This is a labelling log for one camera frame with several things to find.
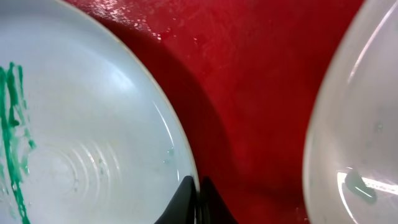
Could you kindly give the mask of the white plate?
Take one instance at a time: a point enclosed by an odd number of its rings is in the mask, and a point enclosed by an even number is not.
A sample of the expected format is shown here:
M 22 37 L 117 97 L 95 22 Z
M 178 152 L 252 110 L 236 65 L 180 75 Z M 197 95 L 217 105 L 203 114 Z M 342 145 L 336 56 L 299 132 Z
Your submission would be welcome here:
M 155 223 L 198 176 L 164 92 L 63 1 L 1 2 L 1 222 Z
M 365 1 L 327 70 L 307 129 L 310 223 L 397 222 L 397 0 Z

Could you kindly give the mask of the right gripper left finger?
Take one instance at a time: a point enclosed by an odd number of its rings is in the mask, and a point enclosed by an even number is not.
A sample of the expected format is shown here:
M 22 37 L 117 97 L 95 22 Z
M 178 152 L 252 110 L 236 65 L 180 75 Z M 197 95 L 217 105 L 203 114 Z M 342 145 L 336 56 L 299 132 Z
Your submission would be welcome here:
M 192 176 L 185 176 L 155 224 L 194 224 L 197 192 Z

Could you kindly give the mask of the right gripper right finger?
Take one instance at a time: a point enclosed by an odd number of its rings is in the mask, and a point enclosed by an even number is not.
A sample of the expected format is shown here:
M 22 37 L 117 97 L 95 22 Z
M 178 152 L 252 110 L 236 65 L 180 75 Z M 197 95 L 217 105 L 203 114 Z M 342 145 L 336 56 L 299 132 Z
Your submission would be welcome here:
M 201 183 L 199 205 L 202 224 L 238 224 L 209 177 Z

